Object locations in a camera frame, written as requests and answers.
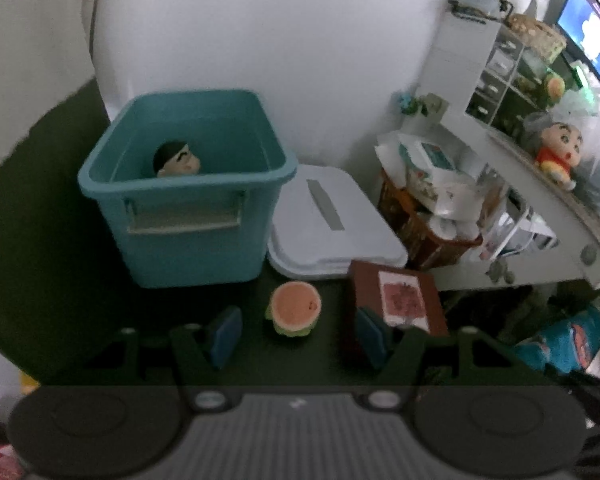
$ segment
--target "white wall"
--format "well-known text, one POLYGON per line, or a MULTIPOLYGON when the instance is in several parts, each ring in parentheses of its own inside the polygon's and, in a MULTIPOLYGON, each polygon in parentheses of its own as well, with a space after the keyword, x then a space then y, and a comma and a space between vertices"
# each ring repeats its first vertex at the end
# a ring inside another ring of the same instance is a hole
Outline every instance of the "white wall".
POLYGON ((112 114, 149 91, 254 89, 301 161, 370 190, 375 136, 400 124, 392 94, 417 82, 444 1, 99 0, 96 76, 112 114))
POLYGON ((93 78, 83 0, 0 0, 0 164, 30 127, 93 78))

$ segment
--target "teal plastic bin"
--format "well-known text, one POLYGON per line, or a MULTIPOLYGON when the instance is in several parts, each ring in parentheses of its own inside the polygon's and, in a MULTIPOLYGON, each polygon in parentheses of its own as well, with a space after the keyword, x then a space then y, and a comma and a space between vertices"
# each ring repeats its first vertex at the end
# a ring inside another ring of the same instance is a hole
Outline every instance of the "teal plastic bin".
POLYGON ((78 182, 138 285, 208 285, 259 275, 280 188, 297 166, 252 92, 168 92, 131 101, 78 182), (156 149, 176 139, 200 159, 200 174, 155 178, 156 149))

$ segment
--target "gray tape strip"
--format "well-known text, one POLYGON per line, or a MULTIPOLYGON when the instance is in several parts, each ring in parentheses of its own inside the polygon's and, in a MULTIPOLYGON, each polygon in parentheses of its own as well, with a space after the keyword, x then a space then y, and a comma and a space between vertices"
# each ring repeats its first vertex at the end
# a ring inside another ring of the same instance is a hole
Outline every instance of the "gray tape strip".
POLYGON ((307 179, 306 182, 309 186, 309 192, 311 192, 311 196, 314 197, 315 205, 320 210, 322 217, 327 222, 330 229, 332 231, 344 231, 344 225, 342 225, 340 216, 338 215, 331 198, 320 185, 320 182, 311 179, 307 179))

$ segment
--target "white plastic lid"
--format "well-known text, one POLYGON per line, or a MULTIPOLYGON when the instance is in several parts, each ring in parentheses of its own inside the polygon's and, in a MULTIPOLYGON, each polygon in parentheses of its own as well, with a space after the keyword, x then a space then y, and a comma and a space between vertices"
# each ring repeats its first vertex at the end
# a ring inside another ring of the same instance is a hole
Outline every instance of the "white plastic lid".
POLYGON ((352 260, 404 267, 407 252, 345 171, 298 166, 280 191, 268 245, 271 265, 295 280, 346 276, 352 260))

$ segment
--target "small plant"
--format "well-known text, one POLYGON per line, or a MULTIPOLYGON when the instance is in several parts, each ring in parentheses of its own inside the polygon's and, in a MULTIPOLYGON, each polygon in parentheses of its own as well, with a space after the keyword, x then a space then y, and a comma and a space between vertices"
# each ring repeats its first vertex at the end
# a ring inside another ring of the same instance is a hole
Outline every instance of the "small plant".
POLYGON ((400 96, 400 111, 405 115, 415 115, 418 112, 421 112, 425 117, 429 115, 424 99, 414 97, 409 93, 400 96))

